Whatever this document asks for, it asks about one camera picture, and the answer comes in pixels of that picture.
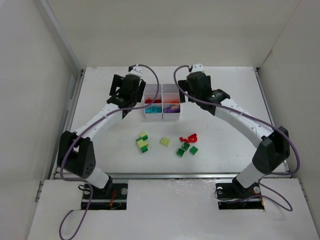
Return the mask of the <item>red rounded lego brick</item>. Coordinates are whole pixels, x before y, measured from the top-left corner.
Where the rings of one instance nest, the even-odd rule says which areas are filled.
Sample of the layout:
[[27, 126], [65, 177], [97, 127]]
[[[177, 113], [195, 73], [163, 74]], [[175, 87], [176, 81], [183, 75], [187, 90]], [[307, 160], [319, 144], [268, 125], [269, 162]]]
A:
[[144, 100], [144, 103], [145, 103], [145, 104], [151, 104], [151, 103], [160, 104], [161, 102], [162, 102], [161, 99], [151, 99], [151, 98], [148, 98], [148, 99], [145, 99], [145, 100]]

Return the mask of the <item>purple curved lego brick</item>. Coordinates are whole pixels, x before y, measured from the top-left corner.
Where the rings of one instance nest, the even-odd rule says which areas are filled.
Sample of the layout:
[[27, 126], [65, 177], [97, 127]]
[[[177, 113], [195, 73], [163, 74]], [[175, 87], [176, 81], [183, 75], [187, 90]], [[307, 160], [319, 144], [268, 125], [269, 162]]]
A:
[[174, 111], [178, 111], [178, 110], [180, 110], [180, 106], [179, 105], [173, 105], [173, 106], [171, 106], [171, 109], [174, 110]]

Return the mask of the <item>teal square lego brick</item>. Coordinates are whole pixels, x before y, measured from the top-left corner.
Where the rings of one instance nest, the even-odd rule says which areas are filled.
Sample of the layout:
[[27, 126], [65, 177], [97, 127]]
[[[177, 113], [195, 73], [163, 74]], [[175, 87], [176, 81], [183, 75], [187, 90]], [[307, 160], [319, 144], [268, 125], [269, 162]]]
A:
[[154, 114], [157, 113], [157, 111], [154, 108], [146, 108], [144, 111], [146, 114]]

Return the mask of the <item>teal rounded lego brick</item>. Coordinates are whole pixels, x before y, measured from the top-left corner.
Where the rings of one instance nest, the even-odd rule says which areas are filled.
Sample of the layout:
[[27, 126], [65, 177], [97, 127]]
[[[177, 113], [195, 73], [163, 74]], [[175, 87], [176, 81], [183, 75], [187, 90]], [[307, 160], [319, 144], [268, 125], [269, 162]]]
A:
[[152, 106], [151, 113], [152, 114], [160, 114], [162, 112], [162, 108], [160, 106]]

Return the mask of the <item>red round lego piece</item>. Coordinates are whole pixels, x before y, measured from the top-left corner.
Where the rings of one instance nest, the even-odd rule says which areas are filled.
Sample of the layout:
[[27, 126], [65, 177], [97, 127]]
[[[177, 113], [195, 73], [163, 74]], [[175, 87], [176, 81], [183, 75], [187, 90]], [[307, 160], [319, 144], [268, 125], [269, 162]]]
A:
[[194, 134], [188, 136], [187, 139], [188, 139], [188, 141], [189, 141], [190, 143], [196, 143], [196, 142], [198, 141], [198, 136], [197, 136], [196, 133], [194, 133]]

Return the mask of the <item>orange round lego piece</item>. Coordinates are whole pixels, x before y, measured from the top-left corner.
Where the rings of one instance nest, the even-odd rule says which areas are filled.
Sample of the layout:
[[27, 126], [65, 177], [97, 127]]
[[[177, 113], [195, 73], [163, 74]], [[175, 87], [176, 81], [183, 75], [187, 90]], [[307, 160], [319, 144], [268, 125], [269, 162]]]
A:
[[179, 98], [165, 98], [163, 99], [164, 104], [179, 104], [180, 99]]

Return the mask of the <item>small red lego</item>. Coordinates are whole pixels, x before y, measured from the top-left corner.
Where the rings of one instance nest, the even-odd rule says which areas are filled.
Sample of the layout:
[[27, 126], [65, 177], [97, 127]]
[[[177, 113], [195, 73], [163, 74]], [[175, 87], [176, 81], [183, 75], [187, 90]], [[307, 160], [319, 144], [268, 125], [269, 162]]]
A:
[[181, 142], [184, 142], [186, 139], [181, 136], [181, 137], [179, 138], [179, 140], [180, 140]]

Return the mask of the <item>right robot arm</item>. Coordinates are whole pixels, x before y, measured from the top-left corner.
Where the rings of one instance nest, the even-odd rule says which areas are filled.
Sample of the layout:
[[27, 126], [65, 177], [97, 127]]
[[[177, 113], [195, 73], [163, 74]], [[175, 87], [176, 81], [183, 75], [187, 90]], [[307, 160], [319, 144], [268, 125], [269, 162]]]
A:
[[231, 183], [223, 184], [220, 199], [242, 199], [262, 177], [271, 174], [290, 156], [289, 133], [284, 127], [273, 129], [259, 123], [239, 107], [221, 89], [211, 88], [211, 77], [201, 71], [190, 73], [177, 82], [180, 101], [195, 102], [201, 109], [227, 122], [243, 134], [256, 148], [251, 163]]

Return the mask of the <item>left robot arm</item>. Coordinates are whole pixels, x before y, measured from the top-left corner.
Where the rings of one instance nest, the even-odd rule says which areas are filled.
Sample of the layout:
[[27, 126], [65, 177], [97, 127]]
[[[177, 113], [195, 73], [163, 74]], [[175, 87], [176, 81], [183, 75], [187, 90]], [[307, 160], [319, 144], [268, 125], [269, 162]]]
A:
[[57, 166], [92, 185], [107, 196], [112, 189], [112, 178], [96, 164], [94, 137], [122, 120], [141, 102], [146, 82], [141, 73], [131, 70], [127, 75], [113, 76], [106, 104], [85, 125], [76, 131], [65, 131], [59, 141]]

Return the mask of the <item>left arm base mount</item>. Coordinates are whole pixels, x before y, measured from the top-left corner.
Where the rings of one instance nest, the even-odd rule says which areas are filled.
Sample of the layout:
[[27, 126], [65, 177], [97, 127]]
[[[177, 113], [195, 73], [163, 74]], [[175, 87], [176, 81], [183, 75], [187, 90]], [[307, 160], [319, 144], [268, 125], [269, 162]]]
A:
[[93, 188], [89, 210], [122, 211], [127, 209], [128, 183], [113, 183], [108, 195]]

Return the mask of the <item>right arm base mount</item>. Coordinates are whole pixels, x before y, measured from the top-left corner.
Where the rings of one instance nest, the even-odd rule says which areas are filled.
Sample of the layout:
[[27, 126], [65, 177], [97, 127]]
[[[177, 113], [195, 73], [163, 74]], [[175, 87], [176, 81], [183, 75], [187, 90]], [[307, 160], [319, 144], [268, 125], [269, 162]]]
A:
[[249, 188], [236, 190], [232, 182], [217, 182], [214, 196], [219, 210], [264, 210], [261, 189], [257, 182]]

